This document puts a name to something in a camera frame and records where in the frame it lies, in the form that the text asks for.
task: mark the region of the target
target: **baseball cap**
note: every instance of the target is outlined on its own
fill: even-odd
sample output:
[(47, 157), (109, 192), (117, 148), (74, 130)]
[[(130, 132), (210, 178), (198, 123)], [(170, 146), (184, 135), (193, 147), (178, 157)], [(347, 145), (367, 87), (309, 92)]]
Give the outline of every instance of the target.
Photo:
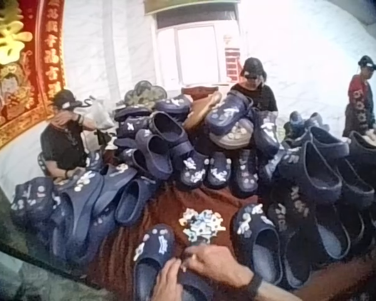
[(245, 60), (241, 76), (245, 78), (257, 78), (264, 74), (263, 65), (258, 58), (247, 58)]
[(62, 89), (53, 97), (53, 103), (56, 108), (72, 111), (74, 108), (81, 107), (82, 102), (75, 99), (73, 92)]
[(373, 62), (373, 59), (371, 59), (370, 56), (364, 55), (361, 57), (358, 65), (361, 67), (369, 67), (376, 71), (376, 64)]

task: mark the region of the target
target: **wall decoration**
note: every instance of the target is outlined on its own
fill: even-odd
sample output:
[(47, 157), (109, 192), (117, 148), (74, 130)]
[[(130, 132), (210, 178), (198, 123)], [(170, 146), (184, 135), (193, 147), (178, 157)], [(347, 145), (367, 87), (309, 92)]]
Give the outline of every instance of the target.
[(145, 0), (145, 14), (154, 14), (167, 9), (204, 3), (239, 3), (239, 0)]
[(52, 115), (65, 85), (64, 0), (5, 0), (0, 9), (0, 148)]

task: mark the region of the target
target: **brown cloth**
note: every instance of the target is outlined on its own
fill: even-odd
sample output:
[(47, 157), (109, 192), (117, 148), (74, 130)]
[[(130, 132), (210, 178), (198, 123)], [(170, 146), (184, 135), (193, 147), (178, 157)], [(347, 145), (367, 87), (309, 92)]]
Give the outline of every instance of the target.
[[(90, 265), (88, 279), (117, 293), (122, 300), (132, 300), (133, 257), (145, 231), (159, 223), (171, 226), (175, 234), (175, 256), (181, 256), (190, 245), (187, 235), (183, 233), (184, 227), (179, 223), (187, 208), (198, 213), (206, 209), (219, 213), (223, 219), (221, 226), (226, 227), (226, 231), (219, 231), (211, 243), (226, 246), (234, 254), (230, 238), (232, 219), (240, 207), (256, 203), (257, 200), (257, 196), (245, 200), (235, 198), (228, 188), (216, 191), (202, 187), (183, 192), (168, 184), (156, 199), (149, 202), (138, 224), (120, 228), (106, 238)], [(217, 293), (224, 293), (224, 289), (218, 288)]]

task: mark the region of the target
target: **plastic bag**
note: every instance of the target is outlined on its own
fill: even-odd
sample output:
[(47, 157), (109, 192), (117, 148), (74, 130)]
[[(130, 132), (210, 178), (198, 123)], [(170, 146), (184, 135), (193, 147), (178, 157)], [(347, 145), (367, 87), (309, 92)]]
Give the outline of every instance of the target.
[(115, 126), (109, 112), (107, 112), (103, 100), (89, 96), (85, 103), (91, 102), (87, 108), (76, 108), (75, 112), (96, 122), (98, 130), (108, 130)]

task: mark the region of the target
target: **wrist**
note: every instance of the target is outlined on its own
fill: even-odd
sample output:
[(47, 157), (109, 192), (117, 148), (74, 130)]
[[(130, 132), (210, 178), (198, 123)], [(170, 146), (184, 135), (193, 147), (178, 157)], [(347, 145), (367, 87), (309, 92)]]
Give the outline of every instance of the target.
[(72, 118), (71, 119), (73, 121), (77, 121), (79, 116), (80, 116), (80, 114), (72, 113)]
[(231, 285), (235, 288), (245, 287), (251, 282), (253, 277), (254, 273), (248, 267), (239, 265), (232, 275)]

